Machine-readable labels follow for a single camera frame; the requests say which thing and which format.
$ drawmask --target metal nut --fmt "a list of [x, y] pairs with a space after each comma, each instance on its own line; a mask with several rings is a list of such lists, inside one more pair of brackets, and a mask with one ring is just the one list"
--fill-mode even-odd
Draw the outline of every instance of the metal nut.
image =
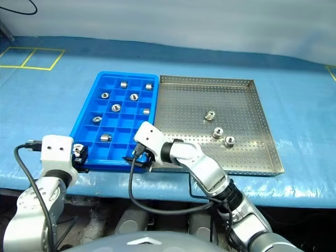
[[144, 110], [143, 110], [143, 114], [149, 114], [150, 112], [151, 112], [150, 109], [144, 109]]
[[103, 134], [100, 137], [101, 142], [111, 142], [112, 136], [110, 134]]
[[113, 112], [119, 112], [121, 110], [121, 105], [120, 104], [113, 104], [111, 107], [111, 110]]
[[152, 90], [153, 89], [153, 85], [151, 83], [147, 83], [146, 84], [146, 89], [147, 90]]
[[139, 95], [137, 93], [133, 93], [133, 94], [130, 95], [130, 99], [132, 101], [137, 101], [138, 98], [139, 98]]
[[103, 98], [103, 99], [106, 99], [106, 98], [108, 98], [109, 96], [110, 96], [109, 93], [102, 93], [100, 97]]
[[224, 140], [224, 145], [227, 148], [232, 148], [235, 145], [236, 139], [233, 136], [227, 136]]
[[209, 110], [205, 113], [204, 118], [205, 120], [211, 121], [216, 117], [216, 113], [213, 110]]
[[212, 137], [215, 138], [215, 139], [220, 139], [223, 137], [223, 134], [224, 134], [224, 131], [222, 128], [220, 127], [216, 127], [214, 129], [214, 132], [212, 133]]
[[75, 154], [76, 157], [80, 156], [80, 152], [81, 150], [84, 148], [84, 145], [80, 144], [80, 143], [76, 143], [73, 145], [73, 153]]
[[94, 124], [99, 124], [100, 122], [101, 122], [101, 117], [94, 117], [94, 118], [92, 118], [92, 122], [94, 123]]
[[127, 86], [128, 86], [128, 83], [126, 81], [120, 82], [120, 87], [121, 88], [127, 88]]

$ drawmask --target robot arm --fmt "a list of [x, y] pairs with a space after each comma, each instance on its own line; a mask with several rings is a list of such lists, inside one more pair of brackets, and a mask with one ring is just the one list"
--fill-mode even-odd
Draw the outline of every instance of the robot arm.
[[182, 140], [168, 142], [163, 133], [148, 122], [143, 122], [134, 139], [155, 156], [156, 162], [174, 163], [187, 168], [202, 191], [225, 202], [229, 209], [218, 208], [224, 221], [232, 218], [228, 236], [236, 248], [250, 252], [301, 251], [272, 229], [261, 212], [246, 195], [238, 190], [223, 168], [205, 155], [199, 144]]
[[[50, 216], [53, 239], [48, 235], [41, 204], [30, 187], [18, 198], [17, 212], [6, 228], [4, 252], [49, 252], [50, 246], [56, 244], [57, 219], [63, 212], [66, 190], [75, 184], [78, 177], [72, 154], [73, 141], [68, 136], [47, 135], [43, 137], [42, 143], [38, 143], [43, 170], [35, 183]], [[81, 154], [84, 162], [86, 149], [82, 149]]]

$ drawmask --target stainless steel tray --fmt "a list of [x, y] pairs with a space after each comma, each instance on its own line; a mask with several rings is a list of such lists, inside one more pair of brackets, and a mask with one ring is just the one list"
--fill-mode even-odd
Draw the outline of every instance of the stainless steel tray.
[[[206, 121], [210, 109], [216, 118]], [[284, 172], [253, 80], [161, 76], [155, 126], [170, 140], [199, 143], [229, 174]], [[215, 127], [235, 137], [233, 148], [212, 137]], [[169, 164], [152, 169], [184, 172]]]

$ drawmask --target silver nut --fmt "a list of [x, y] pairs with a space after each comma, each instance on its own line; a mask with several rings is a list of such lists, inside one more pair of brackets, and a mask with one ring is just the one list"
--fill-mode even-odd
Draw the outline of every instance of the silver nut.
[[222, 128], [220, 127], [216, 127], [214, 129], [214, 132], [212, 133], [212, 137], [215, 138], [215, 139], [220, 139], [223, 137], [223, 134], [224, 134], [224, 131]]
[[119, 112], [121, 110], [121, 105], [120, 104], [113, 104], [111, 107], [111, 110], [113, 112]]
[[152, 90], [153, 89], [153, 85], [151, 83], [147, 83], [146, 84], [146, 89], [147, 90]]
[[111, 142], [112, 136], [110, 134], [103, 134], [100, 137], [101, 142]]
[[73, 145], [73, 153], [75, 154], [76, 157], [80, 156], [80, 152], [81, 150], [84, 148], [84, 145], [80, 144], [80, 143], [76, 143]]
[[232, 148], [235, 145], [236, 139], [233, 136], [227, 136], [224, 140], [224, 145], [227, 148]]
[[150, 109], [144, 109], [144, 110], [143, 110], [143, 114], [149, 114], [150, 112], [151, 112]]
[[132, 101], [137, 101], [138, 98], [139, 98], [139, 95], [137, 93], [133, 93], [133, 94], [130, 95], [130, 99]]
[[205, 120], [211, 121], [216, 117], [216, 113], [213, 110], [209, 110], [205, 113], [204, 118]]
[[108, 98], [109, 96], [110, 96], [109, 93], [102, 93], [100, 97], [103, 98], [103, 99], [106, 99], [106, 98]]
[[126, 81], [120, 82], [120, 87], [121, 88], [127, 88], [127, 86], [128, 86], [128, 83]]
[[94, 118], [92, 118], [92, 122], [93, 123], [95, 123], [95, 124], [98, 124], [98, 123], [100, 123], [101, 122], [101, 117], [94, 117]]

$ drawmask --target blue plastic tray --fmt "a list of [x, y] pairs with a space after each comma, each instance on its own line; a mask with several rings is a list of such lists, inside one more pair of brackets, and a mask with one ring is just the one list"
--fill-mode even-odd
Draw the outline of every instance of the blue plastic tray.
[[[127, 82], [127, 88], [121, 88], [121, 82]], [[152, 90], [146, 90], [151, 83]], [[75, 143], [89, 147], [89, 156], [85, 167], [96, 170], [128, 171], [130, 165], [124, 156], [133, 156], [136, 146], [134, 135], [144, 121], [154, 123], [156, 100], [158, 98], [159, 79], [155, 75], [123, 72], [100, 72], [77, 118], [70, 134]], [[132, 101], [130, 95], [139, 95]], [[120, 112], [113, 112], [113, 104], [120, 104]], [[150, 114], [143, 114], [143, 109], [150, 109]], [[100, 123], [94, 123], [94, 117], [102, 117]], [[111, 142], [101, 142], [102, 134], [112, 135]], [[146, 156], [138, 161], [145, 162]]]

